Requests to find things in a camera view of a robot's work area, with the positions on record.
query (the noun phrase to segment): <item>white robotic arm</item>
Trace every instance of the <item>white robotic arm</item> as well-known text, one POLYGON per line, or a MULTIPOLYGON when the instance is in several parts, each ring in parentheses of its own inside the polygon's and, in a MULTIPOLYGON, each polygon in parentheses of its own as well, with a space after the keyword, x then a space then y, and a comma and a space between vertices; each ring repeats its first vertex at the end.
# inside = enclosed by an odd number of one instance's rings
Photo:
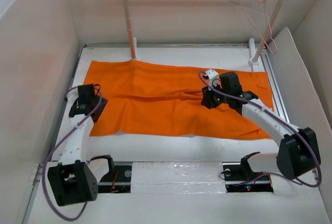
POLYGON ((204 73, 203 78, 208 79, 209 83, 206 83, 206 87, 202 89, 202 105, 211 109, 222 103, 228 104, 231 109, 261 127, 279 147, 278 153, 256 152, 245 156, 241 160, 241 166, 238 167, 239 171, 231 171, 228 168, 230 178, 247 181, 257 177, 256 172, 281 172, 287 179, 293 180, 314 169, 315 158, 298 136, 308 143, 318 163, 321 163, 316 135, 312 129, 301 129, 290 123, 285 124, 285 121, 265 106, 257 95, 251 91, 243 92, 235 72, 217 75, 218 73, 212 69, 204 73))
POLYGON ((110 155, 87 158, 90 132, 98 121, 107 100, 102 99, 98 109, 82 124, 82 120, 97 106, 99 96, 94 85, 78 86, 69 118, 71 129, 77 130, 67 140, 57 166, 47 173, 54 197, 59 206, 94 201, 98 195, 98 182, 105 174, 114 174, 114 163, 110 155))

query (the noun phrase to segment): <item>orange towel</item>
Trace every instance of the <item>orange towel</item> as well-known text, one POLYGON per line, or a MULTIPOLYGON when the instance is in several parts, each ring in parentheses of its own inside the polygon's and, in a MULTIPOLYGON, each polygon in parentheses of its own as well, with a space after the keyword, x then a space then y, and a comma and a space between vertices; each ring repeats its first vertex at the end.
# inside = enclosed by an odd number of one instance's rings
MULTIPOLYGON (((201 105, 204 84, 197 67, 164 66, 141 61, 92 61, 85 84, 101 85, 108 103, 92 136, 118 131, 137 134, 260 139, 269 136, 226 104, 216 109, 201 105)), ((226 70, 216 69, 218 73, 226 70)), ((243 91, 252 91, 273 107, 267 73, 236 72, 243 91)))

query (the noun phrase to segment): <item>purple cable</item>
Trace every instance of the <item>purple cable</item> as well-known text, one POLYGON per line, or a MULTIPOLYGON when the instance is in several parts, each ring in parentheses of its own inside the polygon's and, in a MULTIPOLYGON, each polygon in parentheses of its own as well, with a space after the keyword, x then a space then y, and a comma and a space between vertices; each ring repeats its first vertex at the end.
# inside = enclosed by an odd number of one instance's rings
MULTIPOLYGON (((66 92, 66 96, 68 95, 68 93, 74 89, 76 89, 77 87, 73 87, 73 88, 70 88, 67 92, 66 92)), ((41 173, 41 184, 43 186, 43 191, 44 191, 44 195, 45 195, 45 198, 46 198, 46 201, 48 203, 48 205, 50 206, 50 208, 54 211, 54 213, 59 216, 61 219, 63 220, 66 220, 66 221, 75 221, 77 220, 82 214, 83 214, 83 211, 85 210, 86 206, 87 206, 87 202, 84 203, 84 206, 82 207, 81 211, 79 212, 79 214, 74 217, 74 218, 70 218, 70 217, 67 217, 67 216, 64 216, 63 214, 61 214, 57 208, 53 205, 52 201, 51 201, 51 198, 47 192, 47 188, 46 188, 46 164, 48 161, 51 160, 52 158, 52 155, 54 154, 54 152, 59 148, 59 146, 70 136, 72 135, 75 130, 77 129, 77 127, 79 127, 81 124, 83 124, 97 109, 98 107, 100 106, 102 102, 102 93, 101 91, 99 91, 99 101, 97 103, 97 105, 95 106, 95 108, 89 112, 88 115, 86 115, 78 124, 77 126, 73 127, 59 142, 58 144, 53 148, 53 150, 47 155, 45 161, 44 161, 44 166, 43 166, 43 170, 42 170, 42 173, 41 173)))
POLYGON ((291 127, 287 122, 285 122, 284 120, 282 119, 279 119, 277 116, 275 116, 274 114, 272 114, 271 112, 263 109, 263 107, 261 105, 258 105, 257 103, 255 102, 251 102, 251 101, 248 101, 246 99, 242 99, 242 98, 239 98, 239 97, 235 97, 235 96, 232 96, 230 94, 227 94, 227 93, 222 93, 222 92, 219 92, 218 90, 214 89, 214 87, 210 86, 206 81, 205 79, 202 77, 201 74, 205 74, 205 71, 199 71, 198 72, 198 76, 199 78, 201 79, 201 81, 209 88, 211 89, 213 92, 215 93, 218 93, 222 96, 225 96, 225 97, 228 97, 228 98, 231 98, 231 99, 234 99, 234 100, 238 100, 238 101, 241 101, 241 102, 245 102, 245 103, 248 103, 248 104, 251 104, 255 107, 257 107, 258 109, 262 110, 263 112, 265 112, 267 115, 269 115, 271 118, 273 118, 275 121, 279 122, 280 124, 284 125, 285 127, 287 127, 288 129, 290 129, 292 132, 294 132, 294 134, 303 142, 303 144, 305 145, 305 147, 308 149, 310 155, 312 156, 313 160, 314 160, 314 163, 315 163, 315 166, 317 168, 317 175, 318 175, 318 179, 317 179, 317 183, 315 185, 312 185, 312 184, 309 184, 309 183, 306 183, 304 181, 302 181, 301 179, 299 178, 295 178, 295 180, 297 181, 293 181, 293 180, 290 180, 288 178, 286 178, 285 176, 283 175, 280 175, 280 174, 277 174, 277 173, 274 173, 274 172, 264 172, 262 175, 259 175, 258 177, 254 178, 253 180, 250 180, 250 181, 246 181, 244 183, 241 183, 241 184, 238 184, 237 186, 241 186, 241 185, 245 185, 245 184, 248 184, 248 183, 251 183, 252 181, 255 181, 257 179, 260 179, 261 177, 263 176, 266 176, 266 175, 276 175, 276 176, 280 176, 280 177, 283 177, 295 184, 298 184, 298 185, 306 185, 308 187, 311 187, 311 188, 317 188, 321 185, 322 183, 322 171, 321 171, 321 167, 320 167, 320 163, 318 162, 318 159, 315 155, 315 153, 313 152, 312 148, 310 147, 310 145, 308 144, 308 142, 293 128, 291 127))

